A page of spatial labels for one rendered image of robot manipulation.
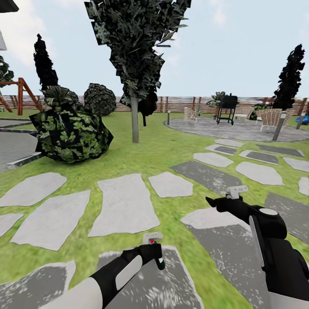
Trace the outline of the insectifuge atomizer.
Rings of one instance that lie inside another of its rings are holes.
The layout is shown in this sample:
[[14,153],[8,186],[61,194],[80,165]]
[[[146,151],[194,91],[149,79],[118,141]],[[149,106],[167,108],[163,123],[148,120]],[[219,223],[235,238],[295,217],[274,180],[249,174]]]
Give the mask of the insectifuge atomizer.
[[166,263],[165,263],[165,260],[164,260],[163,257],[160,258],[160,259],[155,259],[155,261],[157,263],[157,266],[158,266],[159,270],[163,270],[165,268]]

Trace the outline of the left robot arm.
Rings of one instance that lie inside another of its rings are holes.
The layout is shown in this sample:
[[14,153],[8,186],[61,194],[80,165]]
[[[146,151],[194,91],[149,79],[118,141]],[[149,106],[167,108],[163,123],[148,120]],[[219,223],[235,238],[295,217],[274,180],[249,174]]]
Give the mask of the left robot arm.
[[163,257],[161,233],[145,233],[143,245],[126,248],[77,286],[39,309],[104,309],[124,286],[152,259]]

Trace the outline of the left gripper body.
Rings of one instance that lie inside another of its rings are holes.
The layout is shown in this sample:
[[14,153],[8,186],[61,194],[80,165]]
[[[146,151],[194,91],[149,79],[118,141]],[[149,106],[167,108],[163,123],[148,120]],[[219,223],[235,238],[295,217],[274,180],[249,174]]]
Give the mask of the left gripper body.
[[141,245],[139,247],[144,247],[147,250],[148,262],[151,261],[152,259],[160,259],[163,257],[162,247],[160,243],[152,243],[151,245]]

